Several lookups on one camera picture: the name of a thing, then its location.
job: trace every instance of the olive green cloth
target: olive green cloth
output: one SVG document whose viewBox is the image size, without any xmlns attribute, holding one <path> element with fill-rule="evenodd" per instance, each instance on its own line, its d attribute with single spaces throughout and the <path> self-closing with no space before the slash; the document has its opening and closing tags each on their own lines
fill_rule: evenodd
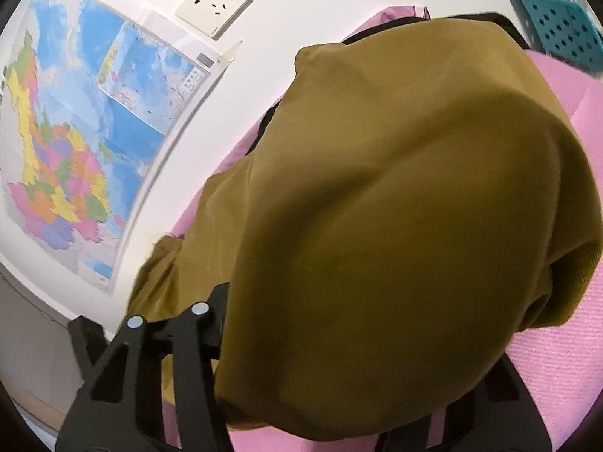
<svg viewBox="0 0 603 452">
<path fill-rule="evenodd" d="M 601 256 L 598 193 L 495 24 L 312 46 L 295 69 L 255 151 L 207 181 L 183 240 L 159 241 L 128 313 L 176 316 L 230 281 L 229 424 L 385 432 L 463 396 L 515 332 L 569 319 Z"/>
</svg>

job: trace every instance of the pink chair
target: pink chair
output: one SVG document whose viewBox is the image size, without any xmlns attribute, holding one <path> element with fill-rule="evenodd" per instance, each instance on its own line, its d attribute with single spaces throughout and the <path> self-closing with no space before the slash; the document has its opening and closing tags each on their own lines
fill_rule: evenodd
<svg viewBox="0 0 603 452">
<path fill-rule="evenodd" d="M 375 15 L 358 30 L 417 13 L 429 18 L 423 8 L 417 12 L 417 7 L 393 7 Z M 527 54 L 570 117 L 589 156 L 599 192 L 603 193 L 603 135 L 597 130 L 603 122 L 603 84 L 553 58 L 532 51 Z M 227 170 L 245 155 L 257 136 L 258 127 L 259 122 L 236 144 L 215 173 Z M 201 192 L 182 214 L 174 227 L 174 235 L 182 236 L 190 226 L 200 195 Z M 599 264 L 568 323 L 559 328 L 524 331 L 516 335 L 507 353 L 539 409 L 553 450 L 559 450 L 583 422 L 603 389 L 603 263 Z M 603 420 L 603 405 L 599 408 L 596 418 Z M 178 445 L 174 408 L 165 405 L 164 412 L 168 440 Z M 437 415 L 442 422 L 444 413 L 438 411 Z M 439 443 L 438 435 L 441 441 L 441 433 L 434 430 L 431 445 Z M 318 443 L 274 428 L 231 432 L 230 436 L 236 452 L 372 452 L 378 439 L 372 436 Z"/>
</svg>

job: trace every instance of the map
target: map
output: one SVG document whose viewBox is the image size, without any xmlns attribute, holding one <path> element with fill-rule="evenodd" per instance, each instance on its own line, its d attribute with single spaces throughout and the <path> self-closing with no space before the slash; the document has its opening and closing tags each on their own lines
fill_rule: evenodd
<svg viewBox="0 0 603 452">
<path fill-rule="evenodd" d="M 143 180 L 205 77 L 95 0 L 33 0 L 4 69 L 8 215 L 108 292 Z"/>
</svg>

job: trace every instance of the black plastic bracket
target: black plastic bracket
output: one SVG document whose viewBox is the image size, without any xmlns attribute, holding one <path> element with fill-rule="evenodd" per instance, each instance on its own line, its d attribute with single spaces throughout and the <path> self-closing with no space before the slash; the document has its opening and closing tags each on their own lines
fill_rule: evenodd
<svg viewBox="0 0 603 452">
<path fill-rule="evenodd" d="M 444 441 L 427 448 L 430 417 L 380 436 L 375 452 L 552 452 L 551 438 L 519 373 L 504 355 L 446 409 Z"/>
<path fill-rule="evenodd" d="M 161 365 L 174 356 L 176 414 L 183 452 L 233 452 L 213 396 L 228 284 L 176 318 L 130 318 L 107 344 L 98 324 L 69 325 L 84 385 L 58 435 L 57 452 L 176 452 L 165 443 Z"/>
</svg>

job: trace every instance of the outlet cover plate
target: outlet cover plate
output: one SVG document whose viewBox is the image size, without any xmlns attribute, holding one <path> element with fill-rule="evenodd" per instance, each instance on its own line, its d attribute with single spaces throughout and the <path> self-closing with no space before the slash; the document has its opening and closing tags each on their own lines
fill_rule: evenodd
<svg viewBox="0 0 603 452">
<path fill-rule="evenodd" d="M 249 0 L 185 0 L 176 16 L 216 38 Z"/>
</svg>

